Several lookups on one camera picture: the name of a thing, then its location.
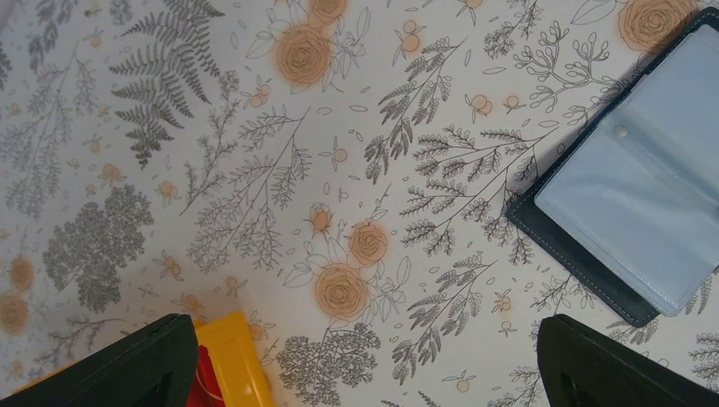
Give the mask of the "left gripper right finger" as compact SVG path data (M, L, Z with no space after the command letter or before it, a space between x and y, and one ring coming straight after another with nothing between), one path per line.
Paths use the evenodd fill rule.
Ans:
M718 394L574 320L541 320L538 369L551 406L717 406Z

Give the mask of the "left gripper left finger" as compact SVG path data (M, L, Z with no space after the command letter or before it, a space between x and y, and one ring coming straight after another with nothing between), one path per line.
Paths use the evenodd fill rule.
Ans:
M184 406L199 361L192 318L168 314L2 399L2 406Z

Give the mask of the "blue leather card holder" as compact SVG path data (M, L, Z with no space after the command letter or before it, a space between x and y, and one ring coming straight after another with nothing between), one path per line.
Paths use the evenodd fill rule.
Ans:
M704 8L506 212L632 326L718 266L718 10Z

